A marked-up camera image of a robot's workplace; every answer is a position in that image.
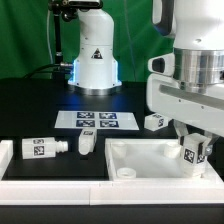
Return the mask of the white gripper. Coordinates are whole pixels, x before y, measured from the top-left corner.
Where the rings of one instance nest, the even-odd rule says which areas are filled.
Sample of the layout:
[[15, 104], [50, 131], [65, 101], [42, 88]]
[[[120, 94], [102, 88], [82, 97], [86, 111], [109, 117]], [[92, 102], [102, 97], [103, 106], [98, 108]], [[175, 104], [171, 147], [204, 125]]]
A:
[[150, 59], [148, 69], [148, 108], [175, 120], [180, 145], [189, 134], [186, 124], [204, 130], [202, 155], [211, 155], [224, 137], [224, 55], [170, 53]]

